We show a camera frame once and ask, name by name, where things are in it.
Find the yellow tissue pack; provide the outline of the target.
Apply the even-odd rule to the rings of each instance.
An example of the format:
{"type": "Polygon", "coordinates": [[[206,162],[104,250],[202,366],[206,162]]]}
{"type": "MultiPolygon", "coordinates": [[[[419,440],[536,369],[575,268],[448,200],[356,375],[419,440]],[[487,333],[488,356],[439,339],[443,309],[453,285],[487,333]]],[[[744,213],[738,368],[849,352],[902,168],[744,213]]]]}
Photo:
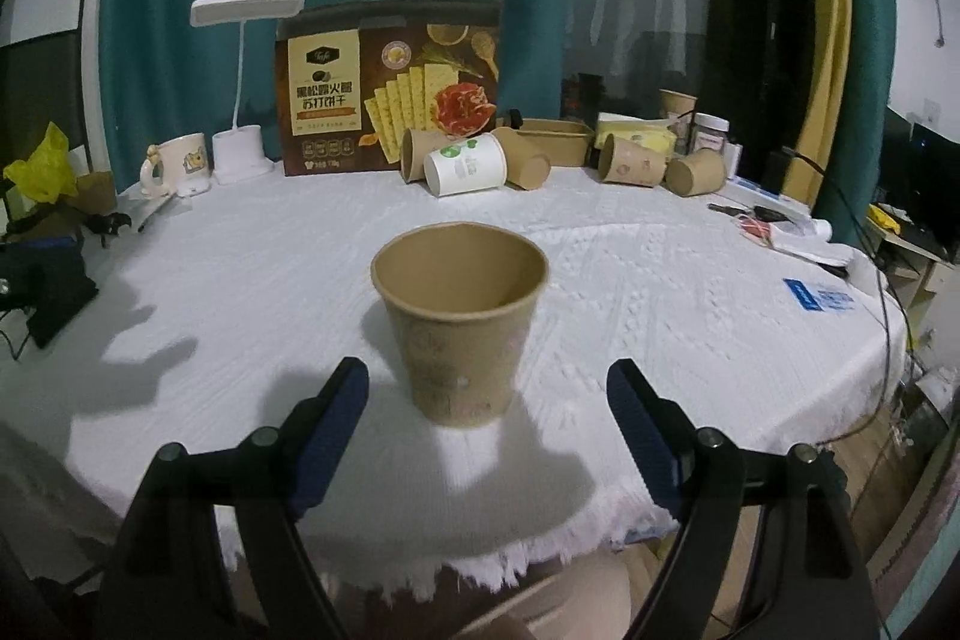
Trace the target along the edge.
{"type": "Polygon", "coordinates": [[[604,147],[608,136],[617,136],[651,151],[662,152],[667,158],[674,154],[677,141],[669,120],[647,120],[623,113],[601,112],[597,115],[594,136],[594,148],[597,151],[604,147]]]}

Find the white lidded jar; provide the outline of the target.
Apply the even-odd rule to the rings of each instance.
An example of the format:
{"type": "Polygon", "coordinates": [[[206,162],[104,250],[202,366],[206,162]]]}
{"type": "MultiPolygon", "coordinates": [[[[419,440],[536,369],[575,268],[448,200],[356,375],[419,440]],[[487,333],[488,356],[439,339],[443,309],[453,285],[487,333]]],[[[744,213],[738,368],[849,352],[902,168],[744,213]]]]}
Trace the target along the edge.
{"type": "Polygon", "coordinates": [[[702,149],[722,154],[727,143],[729,122],[718,115],[706,112],[693,113],[692,136],[690,136],[690,151],[698,152],[702,149]]]}

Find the white green paper cup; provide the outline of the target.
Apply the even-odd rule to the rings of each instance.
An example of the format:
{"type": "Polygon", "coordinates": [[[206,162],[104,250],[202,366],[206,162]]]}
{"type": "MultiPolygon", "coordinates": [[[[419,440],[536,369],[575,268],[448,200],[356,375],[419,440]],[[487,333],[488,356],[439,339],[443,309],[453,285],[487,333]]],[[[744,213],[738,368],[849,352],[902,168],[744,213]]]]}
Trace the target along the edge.
{"type": "Polygon", "coordinates": [[[449,143],[423,161],[428,190],[444,198],[500,188],[508,178],[506,154],[491,133],[449,143]]]}

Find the brown paper cup right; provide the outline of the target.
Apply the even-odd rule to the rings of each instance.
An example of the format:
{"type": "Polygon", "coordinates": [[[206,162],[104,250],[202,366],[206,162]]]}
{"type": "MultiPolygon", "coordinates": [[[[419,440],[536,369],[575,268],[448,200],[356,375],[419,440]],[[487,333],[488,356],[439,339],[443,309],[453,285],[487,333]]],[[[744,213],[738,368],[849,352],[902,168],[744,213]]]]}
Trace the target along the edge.
{"type": "Polygon", "coordinates": [[[721,190],[727,181],[722,154],[713,149],[674,158],[665,169],[664,185],[679,197],[699,197],[721,190]]]}

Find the white papers pile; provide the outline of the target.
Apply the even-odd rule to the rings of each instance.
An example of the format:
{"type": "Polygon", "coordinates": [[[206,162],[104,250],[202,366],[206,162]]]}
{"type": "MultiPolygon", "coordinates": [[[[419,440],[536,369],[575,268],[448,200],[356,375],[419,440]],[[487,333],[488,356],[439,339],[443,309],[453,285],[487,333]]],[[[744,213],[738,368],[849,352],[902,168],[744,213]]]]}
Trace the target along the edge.
{"type": "Polygon", "coordinates": [[[854,250],[849,245],[832,244],[817,234],[804,234],[789,221],[768,223],[754,216],[739,216],[740,229],[770,250],[830,268],[848,268],[854,262],[854,250]]]}

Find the white textured tablecloth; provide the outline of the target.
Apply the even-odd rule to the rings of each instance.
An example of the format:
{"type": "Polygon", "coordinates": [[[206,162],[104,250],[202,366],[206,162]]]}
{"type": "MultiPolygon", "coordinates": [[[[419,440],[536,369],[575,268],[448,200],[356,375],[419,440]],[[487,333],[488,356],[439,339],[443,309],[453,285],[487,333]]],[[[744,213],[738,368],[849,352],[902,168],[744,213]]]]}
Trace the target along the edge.
{"type": "Polygon", "coordinates": [[[265,175],[91,245],[89,268],[93,301],[3,360],[8,482],[110,541],[161,445],[235,447],[356,357],[370,403],[301,534],[322,570],[423,598],[441,569],[501,588],[670,530],[608,408],[617,360],[768,452],[848,432],[905,367],[874,281],[759,244],[713,198],[581,169],[446,198],[265,175]]]}

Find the white side desk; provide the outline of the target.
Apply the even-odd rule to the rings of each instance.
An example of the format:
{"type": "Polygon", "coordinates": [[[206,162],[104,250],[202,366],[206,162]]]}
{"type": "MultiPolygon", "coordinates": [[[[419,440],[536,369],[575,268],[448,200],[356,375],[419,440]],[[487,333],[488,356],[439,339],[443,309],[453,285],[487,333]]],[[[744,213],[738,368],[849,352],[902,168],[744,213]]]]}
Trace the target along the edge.
{"type": "Polygon", "coordinates": [[[921,344],[923,321],[934,299],[946,291],[957,276],[958,266],[944,262],[935,253],[901,239],[872,221],[867,221],[867,230],[875,241],[880,266],[907,312],[913,342],[921,344]]]}

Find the white desk lamp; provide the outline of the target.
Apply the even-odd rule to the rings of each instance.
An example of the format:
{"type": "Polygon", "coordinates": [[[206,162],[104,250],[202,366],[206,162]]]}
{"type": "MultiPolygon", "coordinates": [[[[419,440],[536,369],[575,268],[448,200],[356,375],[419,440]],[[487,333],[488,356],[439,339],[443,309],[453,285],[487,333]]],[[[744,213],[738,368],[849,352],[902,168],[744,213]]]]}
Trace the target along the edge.
{"type": "Polygon", "coordinates": [[[256,21],[295,18],[304,0],[194,0],[190,5],[192,28],[235,25],[238,28],[235,97],[228,130],[212,136],[213,179],[218,185],[236,185],[268,174],[274,163],[263,147],[262,128],[239,121],[245,72],[245,28],[256,21]]]}

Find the brown patterned paper cup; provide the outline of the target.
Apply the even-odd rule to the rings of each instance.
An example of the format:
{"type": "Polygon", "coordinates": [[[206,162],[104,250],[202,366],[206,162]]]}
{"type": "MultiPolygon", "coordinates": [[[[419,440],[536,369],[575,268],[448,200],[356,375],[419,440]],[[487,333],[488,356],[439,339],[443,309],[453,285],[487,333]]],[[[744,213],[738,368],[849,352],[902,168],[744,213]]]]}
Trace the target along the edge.
{"type": "Polygon", "coordinates": [[[371,262],[413,404],[470,429],[506,413],[550,266],[539,245],[480,223],[395,237],[371,262]]]}

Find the white power strip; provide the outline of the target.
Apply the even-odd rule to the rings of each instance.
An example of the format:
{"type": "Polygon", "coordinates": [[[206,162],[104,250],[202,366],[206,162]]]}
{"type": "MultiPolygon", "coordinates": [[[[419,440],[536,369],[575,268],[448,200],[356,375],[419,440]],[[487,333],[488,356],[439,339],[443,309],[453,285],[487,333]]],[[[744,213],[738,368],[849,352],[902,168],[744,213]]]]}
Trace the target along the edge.
{"type": "Polygon", "coordinates": [[[774,209],[779,213],[788,214],[788,216],[800,216],[801,218],[811,216],[811,208],[805,203],[786,197],[782,193],[765,190],[765,188],[754,184],[754,182],[746,181],[742,177],[727,179],[726,184],[721,188],[721,195],[727,200],[747,206],[747,208],[761,206],[761,208],[774,209]]]}

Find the patterned paper cup near tray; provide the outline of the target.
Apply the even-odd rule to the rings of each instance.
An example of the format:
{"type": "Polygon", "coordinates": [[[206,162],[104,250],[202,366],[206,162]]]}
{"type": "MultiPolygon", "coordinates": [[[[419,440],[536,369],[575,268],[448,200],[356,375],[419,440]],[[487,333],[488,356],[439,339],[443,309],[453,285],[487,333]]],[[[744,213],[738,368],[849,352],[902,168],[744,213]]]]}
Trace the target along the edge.
{"type": "Polygon", "coordinates": [[[652,151],[622,136],[608,135],[599,156],[597,172],[602,184],[657,187],[667,169],[662,152],[652,151]]]}

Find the black phone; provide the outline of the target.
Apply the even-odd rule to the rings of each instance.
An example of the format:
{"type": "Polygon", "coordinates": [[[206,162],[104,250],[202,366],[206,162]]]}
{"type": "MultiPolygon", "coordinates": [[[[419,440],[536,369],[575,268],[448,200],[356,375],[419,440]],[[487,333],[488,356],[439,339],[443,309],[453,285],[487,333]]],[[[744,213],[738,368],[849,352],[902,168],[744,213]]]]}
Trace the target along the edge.
{"type": "Polygon", "coordinates": [[[98,286],[90,280],[54,284],[48,287],[28,317],[28,331],[39,349],[64,330],[70,320],[82,312],[98,294],[98,286]]]}

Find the teal curtain right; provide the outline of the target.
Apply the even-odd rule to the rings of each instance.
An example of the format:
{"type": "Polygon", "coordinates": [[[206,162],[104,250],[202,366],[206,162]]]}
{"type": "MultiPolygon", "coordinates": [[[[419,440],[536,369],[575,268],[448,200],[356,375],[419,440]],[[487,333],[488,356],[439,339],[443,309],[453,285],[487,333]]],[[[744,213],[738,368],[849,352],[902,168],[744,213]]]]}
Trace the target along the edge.
{"type": "Polygon", "coordinates": [[[896,0],[853,0],[843,99],[827,182],[815,203],[842,244],[859,244],[857,226],[878,182],[895,47],[896,0]]]}

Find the black monitor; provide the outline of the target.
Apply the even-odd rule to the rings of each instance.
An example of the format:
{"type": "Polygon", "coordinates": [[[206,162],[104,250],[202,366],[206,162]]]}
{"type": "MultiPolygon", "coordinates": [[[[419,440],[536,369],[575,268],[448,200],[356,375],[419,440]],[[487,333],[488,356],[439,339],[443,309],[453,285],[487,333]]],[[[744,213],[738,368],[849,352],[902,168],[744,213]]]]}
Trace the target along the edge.
{"type": "Polygon", "coordinates": [[[877,201],[898,214],[901,236],[953,262],[958,253],[958,145],[885,109],[877,201]]]}

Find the black keys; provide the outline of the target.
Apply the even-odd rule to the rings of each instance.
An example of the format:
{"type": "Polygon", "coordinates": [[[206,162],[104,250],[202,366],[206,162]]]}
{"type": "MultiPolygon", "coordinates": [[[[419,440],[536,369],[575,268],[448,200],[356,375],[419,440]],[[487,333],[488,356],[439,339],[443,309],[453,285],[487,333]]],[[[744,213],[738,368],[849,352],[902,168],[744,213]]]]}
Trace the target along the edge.
{"type": "Polygon", "coordinates": [[[763,208],[763,206],[752,206],[752,208],[743,208],[743,206],[720,205],[719,203],[709,203],[709,211],[726,214],[731,218],[750,218],[750,220],[761,221],[762,223],[789,223],[791,218],[786,214],[779,213],[776,209],[763,208]]]}

